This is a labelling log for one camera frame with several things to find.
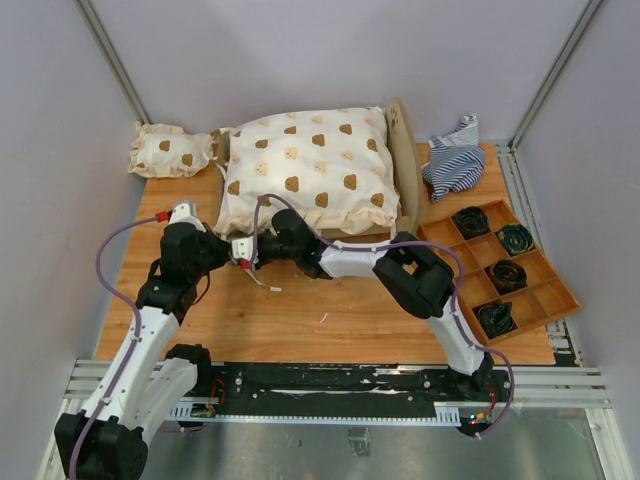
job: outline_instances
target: wooden platform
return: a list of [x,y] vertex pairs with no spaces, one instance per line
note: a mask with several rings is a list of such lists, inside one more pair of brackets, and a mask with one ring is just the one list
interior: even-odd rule
[[[487,165],[480,183],[450,194],[437,204],[425,194],[423,222],[460,208],[492,200],[509,202],[493,145],[483,145]],[[429,147],[419,145],[428,158]],[[152,216],[178,201],[196,202],[198,216],[213,225],[219,205],[213,192],[222,187],[211,165],[193,178],[147,182],[138,218]],[[118,289],[135,298],[150,263],[158,257],[161,225],[136,228],[131,236]],[[311,280],[294,265],[268,265],[257,272],[271,292],[258,287],[238,268],[226,266],[211,275],[211,290],[194,306],[173,343],[200,343],[217,361],[444,363],[446,357],[428,325],[405,313],[375,279]],[[112,359],[131,321],[131,311],[114,300],[96,357]],[[500,349],[514,363],[552,364],[547,333],[539,328],[506,341]]]

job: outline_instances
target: orange tray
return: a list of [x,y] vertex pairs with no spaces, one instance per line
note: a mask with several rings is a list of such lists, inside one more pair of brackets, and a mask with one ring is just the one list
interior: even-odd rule
[[[480,343],[495,345],[536,327],[580,310],[580,302],[537,244],[532,250],[511,256],[502,247],[496,233],[509,223],[521,223],[504,201],[488,203],[480,207],[489,218],[490,232],[465,240],[451,217],[421,225],[418,237],[450,247],[464,264],[466,274],[460,289],[460,308],[469,327]],[[459,275],[456,262],[443,252],[436,253],[453,269],[455,281]],[[485,268],[501,259],[511,259],[527,272],[527,285],[505,295],[500,295]],[[487,337],[475,310],[489,303],[511,302],[511,316],[515,328],[503,335]]]

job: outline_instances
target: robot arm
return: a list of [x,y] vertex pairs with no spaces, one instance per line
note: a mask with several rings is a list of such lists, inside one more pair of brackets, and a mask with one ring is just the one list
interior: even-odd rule
[[[204,396],[211,391],[211,358],[201,346],[177,345],[161,370],[154,367],[195,302],[200,280],[229,260],[229,244],[198,220],[194,205],[182,202],[171,212],[160,250],[136,300],[139,328],[134,316],[96,391],[78,415],[64,414],[56,424],[54,435],[67,476],[74,446],[89,423],[75,461],[77,476],[139,478],[148,445],[167,412],[189,391]],[[114,379],[115,388],[107,394]]]
[[[403,309],[430,324],[445,349],[450,376],[459,391],[481,390],[493,361],[468,345],[457,329],[451,308],[453,271],[426,247],[388,249],[389,243],[415,241],[415,237],[403,232],[391,242],[361,244],[366,251],[356,252],[349,250],[356,245],[342,242],[328,248],[291,210],[278,212],[272,223],[275,235],[258,236],[256,268],[291,259],[312,278],[377,277]],[[182,202],[171,213],[160,250],[136,301],[139,334],[134,318],[98,389],[77,415],[63,414],[56,424],[56,443],[67,475],[73,448],[87,423],[93,422],[81,440],[76,462],[79,478],[138,479],[148,445],[171,408],[186,393],[210,394],[211,358],[201,346],[177,345],[161,370],[154,371],[154,366],[194,304],[200,280],[230,257],[251,267],[253,238],[231,244],[220,240],[197,219],[195,206]],[[415,265],[411,272],[409,265]],[[462,326],[473,338],[467,323]],[[130,353],[134,341],[137,344]],[[116,388],[107,397],[105,390],[114,377]]]

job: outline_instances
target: pillow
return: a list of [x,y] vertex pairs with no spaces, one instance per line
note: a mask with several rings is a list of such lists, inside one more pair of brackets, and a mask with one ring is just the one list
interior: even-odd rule
[[[312,227],[359,234],[392,227],[398,212],[381,108],[291,112],[231,131],[226,191],[215,231],[253,231],[256,199],[275,193]],[[284,208],[269,200],[258,228]]]
[[129,173],[142,177],[192,177],[213,157],[213,138],[207,133],[187,135],[171,125],[136,123]]

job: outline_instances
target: white wall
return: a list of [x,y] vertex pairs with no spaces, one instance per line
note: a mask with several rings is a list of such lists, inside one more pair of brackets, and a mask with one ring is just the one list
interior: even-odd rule
[[640,3],[609,2],[522,145],[572,318],[640,474]]
[[0,64],[0,465],[27,479],[101,327],[94,252],[142,182],[126,173],[132,114],[73,2],[3,8]]
[[418,138],[480,116],[510,138],[585,0],[94,0],[155,122],[208,132],[385,104]]

